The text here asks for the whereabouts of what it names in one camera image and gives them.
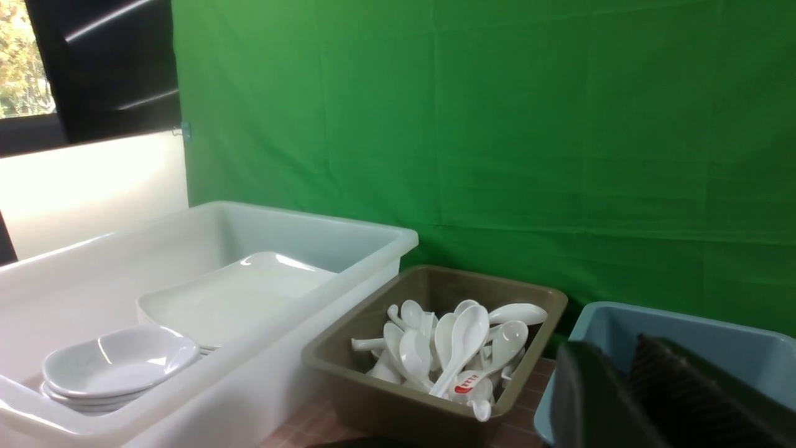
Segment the green screen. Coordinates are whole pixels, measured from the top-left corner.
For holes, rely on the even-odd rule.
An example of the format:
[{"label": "green screen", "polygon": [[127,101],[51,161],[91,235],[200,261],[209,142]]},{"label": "green screen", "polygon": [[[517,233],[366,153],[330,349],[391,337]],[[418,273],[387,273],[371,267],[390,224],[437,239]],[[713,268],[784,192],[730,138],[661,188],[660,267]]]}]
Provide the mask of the green screen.
[{"label": "green screen", "polygon": [[404,267],[552,286],[572,315],[796,336],[795,1],[174,0],[174,22],[191,204],[409,227]]}]

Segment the countertop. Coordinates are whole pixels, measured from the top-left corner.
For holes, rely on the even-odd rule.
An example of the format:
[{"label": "countertop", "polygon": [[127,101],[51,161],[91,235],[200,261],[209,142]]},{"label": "countertop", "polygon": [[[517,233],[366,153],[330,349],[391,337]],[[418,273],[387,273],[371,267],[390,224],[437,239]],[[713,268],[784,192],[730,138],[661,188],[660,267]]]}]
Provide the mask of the countertop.
[{"label": "countertop", "polygon": [[[544,388],[555,368],[555,361],[539,360],[506,423],[495,434],[491,448],[542,448],[544,443],[533,429],[533,415]],[[327,397],[319,395],[293,414],[260,446],[265,448],[305,448],[324,442],[364,437],[343,426]]]}]

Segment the stacked dishes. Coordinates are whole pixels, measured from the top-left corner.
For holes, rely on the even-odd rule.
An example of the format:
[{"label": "stacked dishes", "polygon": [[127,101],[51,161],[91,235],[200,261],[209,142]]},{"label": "stacked dishes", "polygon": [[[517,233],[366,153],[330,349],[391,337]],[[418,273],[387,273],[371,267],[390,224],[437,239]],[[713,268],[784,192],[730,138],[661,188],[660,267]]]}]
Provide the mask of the stacked dishes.
[{"label": "stacked dishes", "polygon": [[280,253],[254,253],[139,297],[139,322],[173,328],[196,341],[207,356],[336,275]]},{"label": "stacked dishes", "polygon": [[198,359],[192,340],[159,325],[139,325],[51,353],[39,390],[81,414],[104,415]]}]

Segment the foliage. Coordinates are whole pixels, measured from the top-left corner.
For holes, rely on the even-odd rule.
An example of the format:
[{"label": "foliage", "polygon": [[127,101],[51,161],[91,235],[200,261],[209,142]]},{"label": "foliage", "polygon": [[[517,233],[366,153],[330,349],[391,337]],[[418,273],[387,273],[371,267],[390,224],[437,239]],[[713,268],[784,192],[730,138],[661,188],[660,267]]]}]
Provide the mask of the foliage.
[{"label": "foliage", "polygon": [[54,110],[25,0],[0,0],[0,118]]}]

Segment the dark green tray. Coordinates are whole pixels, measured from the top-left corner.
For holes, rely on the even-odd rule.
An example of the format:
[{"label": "dark green tray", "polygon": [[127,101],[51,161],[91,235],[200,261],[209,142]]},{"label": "dark green tray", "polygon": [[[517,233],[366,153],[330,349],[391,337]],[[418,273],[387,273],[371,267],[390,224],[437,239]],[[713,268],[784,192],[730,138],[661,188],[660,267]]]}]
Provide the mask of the dark green tray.
[{"label": "dark green tray", "polygon": [[[547,320],[530,328],[526,353],[510,385],[481,423],[472,410],[422,392],[365,375],[373,366],[367,352],[351,350],[351,338],[381,337],[387,307],[413,299],[438,316],[452,312],[464,299],[488,310],[511,303],[531,303],[548,312]],[[416,266],[393,278],[310,342],[304,363],[324,374],[335,411],[342,423],[365,433],[421,446],[487,446],[522,392],[544,346],[556,328],[567,296],[561,291],[478,273]]]}]

